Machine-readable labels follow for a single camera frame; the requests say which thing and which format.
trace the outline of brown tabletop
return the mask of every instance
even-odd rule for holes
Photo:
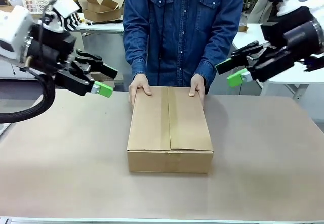
[[[0,142],[0,215],[324,220],[324,134],[295,102],[208,96],[205,113],[209,175],[133,174],[127,93],[57,90],[48,112]]]

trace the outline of green pad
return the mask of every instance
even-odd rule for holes
[[[110,98],[110,96],[112,95],[112,92],[113,92],[112,87],[102,84],[101,82],[98,82],[98,81],[95,81],[95,85],[100,86],[100,89],[98,92],[100,95]]]
[[[227,78],[227,83],[230,87],[236,87],[236,86],[240,86],[241,84],[243,84],[243,80],[241,78],[241,75],[245,72],[247,72],[248,70],[245,68],[241,71],[238,71],[237,73],[230,75]]]

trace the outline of blue shirt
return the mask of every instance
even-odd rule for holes
[[[212,84],[227,58],[243,0],[125,0],[124,46],[133,76],[150,86],[190,87],[194,74]]]

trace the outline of closed cardboard box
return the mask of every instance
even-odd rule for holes
[[[0,0],[0,7],[10,6],[9,0]]]
[[[138,90],[127,155],[133,172],[208,173],[213,147],[198,95],[188,88]]]
[[[105,22],[120,19],[124,0],[78,0],[85,19]]]

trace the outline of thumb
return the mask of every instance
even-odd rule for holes
[[[151,96],[152,95],[150,86],[148,84],[144,84],[143,85],[143,89],[144,89],[144,92],[146,93],[146,95],[148,95],[148,96]]]
[[[191,88],[190,88],[190,92],[189,92],[190,97],[193,97],[196,94],[196,88],[197,88],[196,83],[192,83]]]

